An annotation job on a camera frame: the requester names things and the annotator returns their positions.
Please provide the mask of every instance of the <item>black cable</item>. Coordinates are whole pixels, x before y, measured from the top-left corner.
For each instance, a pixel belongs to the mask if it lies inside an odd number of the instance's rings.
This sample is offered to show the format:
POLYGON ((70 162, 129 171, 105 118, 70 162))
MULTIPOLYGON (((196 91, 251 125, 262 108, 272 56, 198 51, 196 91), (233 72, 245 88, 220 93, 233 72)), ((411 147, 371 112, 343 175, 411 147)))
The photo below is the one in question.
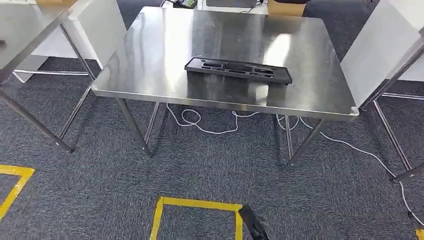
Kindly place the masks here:
MULTIPOLYGON (((256 1, 256 6, 255 6, 255 7, 257 7, 257 6, 259 6, 259 5, 262 5, 262 4, 267 4, 267 3, 268 3, 268 1, 264 2, 264 0, 259 0, 259 1, 256 1)), ((242 14, 242 13, 250 13, 252 10, 253 10, 253 7, 252 7, 251 9, 249 9, 248 11, 243 10, 243 11, 241 11, 241 12, 239 12, 239 13, 240 13, 240 14, 242 14)))

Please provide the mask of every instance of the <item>stainless steel table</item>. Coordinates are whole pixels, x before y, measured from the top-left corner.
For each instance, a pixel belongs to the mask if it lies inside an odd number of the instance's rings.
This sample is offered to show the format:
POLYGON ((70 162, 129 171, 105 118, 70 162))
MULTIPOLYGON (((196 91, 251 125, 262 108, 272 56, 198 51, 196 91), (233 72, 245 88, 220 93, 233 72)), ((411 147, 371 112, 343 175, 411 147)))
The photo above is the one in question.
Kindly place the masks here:
POLYGON ((286 167, 325 121, 359 115, 324 22, 317 18, 144 7, 91 88, 97 96, 117 99, 148 155, 159 102, 320 119, 294 154, 287 131, 286 167), (187 73, 184 65, 191 57, 287 67, 293 83, 187 73), (124 99, 156 102, 145 138, 124 99))
MULTIPOLYGON (((68 12, 62 7, 43 6, 29 4, 9 4, 0 3, 0 82, 6 80, 15 68, 44 40, 53 30, 61 27, 63 34, 69 41, 69 44, 80 59, 82 66, 87 71, 92 80, 95 79, 92 71, 78 50, 76 44, 69 35, 63 21, 68 16, 68 12)), ((25 117, 35 127, 41 130, 46 136, 51 138, 56 144, 60 145, 65 151, 70 152, 71 148, 66 145, 62 139, 68 131, 74 117, 78 113, 84 102, 90 86, 86 89, 84 95, 79 100, 71 116, 67 120, 59 137, 54 135, 43 124, 41 124, 33 115, 26 111, 17 102, 7 96, 3 89, 0 98, 8 104, 13 110, 25 117)))

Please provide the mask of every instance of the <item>yellow floor marking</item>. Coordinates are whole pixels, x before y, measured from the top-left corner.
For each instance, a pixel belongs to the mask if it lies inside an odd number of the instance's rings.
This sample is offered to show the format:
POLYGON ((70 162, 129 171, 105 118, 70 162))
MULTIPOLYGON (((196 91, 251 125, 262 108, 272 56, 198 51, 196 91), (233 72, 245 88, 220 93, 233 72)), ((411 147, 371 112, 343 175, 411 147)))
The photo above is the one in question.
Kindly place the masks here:
POLYGON ((239 212, 235 212, 235 239, 241 240, 243 237, 243 219, 239 212))
POLYGON ((162 211, 164 205, 183 206, 190 208, 218 209, 231 211, 235 214, 235 239, 243 238, 243 220, 239 215, 239 210, 243 207, 241 204, 231 204, 215 201, 202 201, 175 197, 161 196, 157 200, 156 210, 154 211, 153 224, 151 227, 150 239, 156 240, 158 237, 159 226, 161 224, 162 211))
POLYGON ((415 233, 418 237, 418 240, 424 240, 424 229, 416 229, 415 233))
POLYGON ((162 211, 164 209, 164 198, 161 196, 156 204, 156 210, 154 211, 153 225, 151 226, 150 239, 156 240, 159 231, 159 225, 161 224, 162 211))
POLYGON ((16 185, 7 195, 4 202, 0 205, 0 220, 5 216, 8 209, 11 207, 12 203, 16 197, 21 192, 24 185, 27 183, 28 179, 33 175, 35 169, 22 166, 9 166, 0 164, 0 174, 9 174, 9 175, 18 175, 20 176, 16 185))
POLYGON ((224 211, 238 211, 243 207, 240 204, 230 204, 230 203, 215 202, 215 201, 201 201, 201 200, 192 200, 192 199, 184 199, 184 198, 174 198, 174 197, 164 197, 163 204, 192 207, 192 208, 218 209, 218 210, 224 210, 224 211))

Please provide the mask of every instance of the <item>metal table edge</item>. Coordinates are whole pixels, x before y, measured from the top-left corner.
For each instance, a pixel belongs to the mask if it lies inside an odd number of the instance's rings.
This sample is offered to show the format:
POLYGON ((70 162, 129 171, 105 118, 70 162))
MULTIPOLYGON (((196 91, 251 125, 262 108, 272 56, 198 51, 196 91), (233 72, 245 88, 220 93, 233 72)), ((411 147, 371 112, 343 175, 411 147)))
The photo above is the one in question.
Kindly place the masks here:
POLYGON ((162 98, 161 96, 156 95, 145 95, 137 93, 128 93, 128 92, 117 92, 117 91, 108 91, 108 90, 99 90, 93 84, 91 90, 97 97, 106 97, 106 98, 120 98, 136 101, 147 101, 147 102, 161 102, 168 104, 179 104, 187 105, 194 107, 205 107, 210 108, 208 103, 222 103, 220 109, 225 109, 229 111, 246 111, 246 112, 260 112, 265 114, 278 114, 278 115, 289 115, 289 116, 299 116, 305 118, 315 118, 315 119, 324 119, 329 121, 342 121, 342 122, 352 122, 359 116, 359 111, 356 106, 351 107, 350 114, 337 114, 337 113, 328 113, 328 112, 319 112, 319 111, 308 111, 308 110, 296 110, 290 108, 279 108, 272 106, 260 106, 260 105, 251 105, 251 104, 241 104, 241 103, 231 103, 231 102, 217 102, 203 99, 191 99, 191 98, 162 98))

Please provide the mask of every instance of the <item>gray carpet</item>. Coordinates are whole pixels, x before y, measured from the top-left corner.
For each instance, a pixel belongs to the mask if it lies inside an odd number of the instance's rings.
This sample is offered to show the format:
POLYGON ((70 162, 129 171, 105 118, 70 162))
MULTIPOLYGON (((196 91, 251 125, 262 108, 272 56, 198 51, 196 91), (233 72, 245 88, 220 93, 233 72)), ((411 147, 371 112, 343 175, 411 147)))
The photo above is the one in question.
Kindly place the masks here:
MULTIPOLYGON (((142 6, 159 5, 141 0, 118 3, 127 27, 142 6)), ((312 0, 305 15, 324 19, 342 58, 373 5, 362 0, 312 0)), ((59 58, 50 58, 42 67, 81 70, 77 61, 59 58)), ((85 77, 36 75, 26 84, 11 78, 3 88, 59 133, 86 84, 85 77)), ((424 95, 422 83, 393 87, 393 92, 401 90, 424 95)), ((380 102, 411 163, 424 161, 423 104, 389 98, 380 102)), ((145 132, 153 103, 128 104, 145 132)), ((35 169, 1 220, 0 239, 146 239, 160 196, 249 204, 267 219, 274 239, 415 237, 416 223, 408 218, 400 186, 390 183, 388 174, 368 155, 320 136, 293 170, 284 173, 285 132, 269 114, 241 119, 237 132, 211 135, 178 126, 162 104, 149 142, 153 157, 148 158, 112 99, 90 94, 65 137, 75 148, 72 154, 51 144, 5 104, 0 108, 0 164, 35 169)), ((179 115, 186 107, 171 108, 179 115)), ((229 111, 194 109, 202 115, 200 125, 205 129, 234 127, 229 111)), ((301 124, 292 131, 294 147, 308 132, 301 124)), ((395 173, 403 170, 371 107, 354 122, 330 122, 325 132, 378 155, 395 173)), ((13 179, 0 181, 4 197, 13 179)), ((405 182, 408 203, 421 219, 423 184, 422 173, 405 182)), ((234 231, 230 212, 165 206, 158 236, 232 239, 234 231)), ((248 238, 246 229, 243 237, 248 238)))

